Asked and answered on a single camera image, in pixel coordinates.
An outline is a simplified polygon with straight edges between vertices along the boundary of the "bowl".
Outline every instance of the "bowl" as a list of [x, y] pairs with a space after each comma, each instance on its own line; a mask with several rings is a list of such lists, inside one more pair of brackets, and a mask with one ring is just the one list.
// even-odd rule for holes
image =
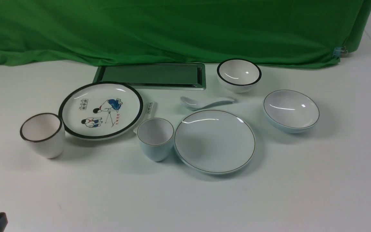
[[245, 59], [228, 59], [217, 67], [218, 81], [232, 92], [247, 92], [262, 77], [260, 68]]
[[308, 96], [290, 90], [274, 91], [263, 101], [268, 121], [287, 133], [301, 133], [312, 128], [319, 119], [319, 109]]

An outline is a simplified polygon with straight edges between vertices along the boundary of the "green tray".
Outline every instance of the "green tray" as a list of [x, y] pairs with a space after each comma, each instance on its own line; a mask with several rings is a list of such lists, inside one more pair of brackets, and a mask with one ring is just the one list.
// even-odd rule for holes
[[206, 88], [203, 63], [153, 63], [101, 66], [93, 82], [116, 81], [136, 88], [187, 89]]

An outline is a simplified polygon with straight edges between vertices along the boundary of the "black-rimmed cup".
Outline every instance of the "black-rimmed cup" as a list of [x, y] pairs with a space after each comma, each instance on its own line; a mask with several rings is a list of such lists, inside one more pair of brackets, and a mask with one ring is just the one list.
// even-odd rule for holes
[[42, 157], [52, 159], [64, 150], [65, 130], [60, 117], [40, 113], [27, 119], [19, 130], [21, 138]]
[[152, 118], [138, 126], [138, 142], [143, 153], [152, 161], [163, 161], [174, 145], [174, 127], [165, 119]]
[[232, 92], [251, 91], [262, 77], [260, 68], [245, 59], [228, 59], [217, 67], [218, 81]]

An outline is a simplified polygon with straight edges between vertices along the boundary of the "light blue bowl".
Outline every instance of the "light blue bowl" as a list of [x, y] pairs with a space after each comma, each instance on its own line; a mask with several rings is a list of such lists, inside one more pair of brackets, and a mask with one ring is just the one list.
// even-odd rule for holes
[[319, 109], [308, 96], [290, 90], [274, 91], [263, 101], [267, 120], [275, 128], [287, 133], [302, 133], [319, 119]]

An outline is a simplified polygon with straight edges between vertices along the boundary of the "light blue plate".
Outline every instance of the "light blue plate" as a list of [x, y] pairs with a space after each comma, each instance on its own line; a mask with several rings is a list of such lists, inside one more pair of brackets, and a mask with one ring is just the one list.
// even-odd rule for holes
[[224, 175], [242, 169], [254, 155], [256, 139], [238, 116], [202, 110], [185, 117], [174, 135], [180, 159], [202, 173]]

